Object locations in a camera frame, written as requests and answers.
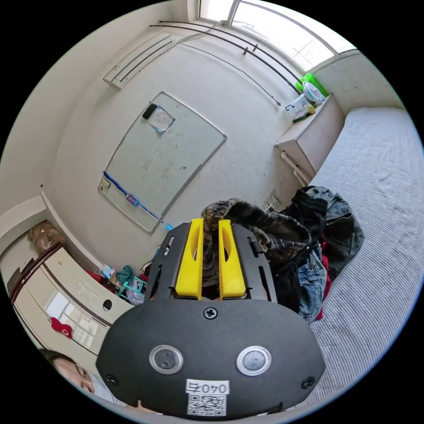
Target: number label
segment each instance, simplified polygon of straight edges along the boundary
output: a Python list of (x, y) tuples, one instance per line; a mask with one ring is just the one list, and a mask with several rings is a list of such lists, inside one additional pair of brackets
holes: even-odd
[(228, 380), (192, 380), (185, 381), (185, 392), (189, 394), (230, 394)]

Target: sticker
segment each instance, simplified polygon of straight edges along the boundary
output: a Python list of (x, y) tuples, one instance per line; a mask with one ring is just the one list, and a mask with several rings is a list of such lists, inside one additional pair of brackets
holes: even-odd
[(227, 395), (189, 394), (187, 415), (226, 416)]
[(137, 206), (139, 204), (139, 201), (132, 194), (127, 194), (125, 199), (127, 199), (133, 206)]
[(186, 379), (185, 382), (185, 392), (188, 394), (230, 394), (230, 382), (228, 380), (212, 381)]

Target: white cabinet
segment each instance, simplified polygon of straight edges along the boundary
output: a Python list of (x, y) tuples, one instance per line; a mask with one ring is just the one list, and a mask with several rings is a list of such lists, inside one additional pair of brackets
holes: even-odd
[(313, 115), (293, 124), (275, 143), (306, 177), (306, 183), (321, 168), (343, 129), (345, 118), (335, 97), (329, 95)]
[[(132, 308), (91, 278), (63, 248), (35, 262), (13, 299), (18, 317), (37, 344), (64, 353), (95, 373), (107, 331)], [(109, 309), (103, 307), (107, 301)], [(53, 330), (51, 318), (70, 325), (72, 338)]]

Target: plastic bag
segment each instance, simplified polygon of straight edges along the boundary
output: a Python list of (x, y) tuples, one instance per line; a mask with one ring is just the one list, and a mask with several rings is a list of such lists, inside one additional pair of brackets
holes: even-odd
[(28, 232), (27, 239), (35, 246), (39, 256), (44, 255), (57, 242), (66, 246), (65, 238), (49, 221), (43, 221), (32, 227)]

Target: knit scarf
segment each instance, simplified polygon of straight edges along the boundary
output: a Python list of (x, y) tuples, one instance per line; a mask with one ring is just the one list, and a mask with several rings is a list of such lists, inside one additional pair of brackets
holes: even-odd
[(204, 251), (202, 286), (219, 285), (218, 223), (230, 220), (252, 231), (270, 265), (284, 264), (310, 246), (309, 231), (294, 218), (264, 212), (240, 199), (218, 201), (207, 206), (203, 218)]

